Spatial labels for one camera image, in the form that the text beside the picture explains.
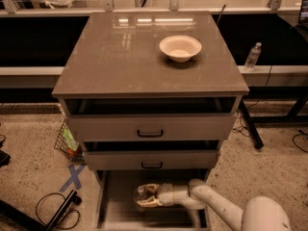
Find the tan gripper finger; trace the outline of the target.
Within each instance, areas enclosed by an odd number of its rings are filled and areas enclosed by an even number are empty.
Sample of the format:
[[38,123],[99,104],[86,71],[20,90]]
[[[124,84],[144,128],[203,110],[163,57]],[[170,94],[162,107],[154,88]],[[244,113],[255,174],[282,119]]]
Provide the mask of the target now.
[[159,184],[152,184],[152,183],[150,183],[150,184],[145,184],[145,185],[143,185],[143,187],[144,187],[149,193],[155,193],[155,192],[159,189],[160,185],[159,185]]
[[138,200],[137,204],[142,208],[156,208],[161,205],[158,198],[151,196],[145,200]]

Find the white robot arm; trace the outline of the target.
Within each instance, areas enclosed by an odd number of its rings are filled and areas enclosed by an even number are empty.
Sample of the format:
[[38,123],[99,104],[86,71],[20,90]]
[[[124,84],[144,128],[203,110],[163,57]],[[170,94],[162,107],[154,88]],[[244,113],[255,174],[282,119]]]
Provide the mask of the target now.
[[253,197],[242,209],[200,179],[192,179],[188,185],[140,185],[135,202],[140,208],[181,205],[201,210],[209,206],[233,231],[292,231],[285,210],[271,198]]

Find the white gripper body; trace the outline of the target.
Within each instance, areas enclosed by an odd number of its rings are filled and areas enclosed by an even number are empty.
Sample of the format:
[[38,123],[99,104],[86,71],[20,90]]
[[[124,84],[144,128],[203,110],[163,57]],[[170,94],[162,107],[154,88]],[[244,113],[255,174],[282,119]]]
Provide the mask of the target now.
[[172,206],[174,204],[173,185],[162,184],[157,190],[157,198],[160,206]]

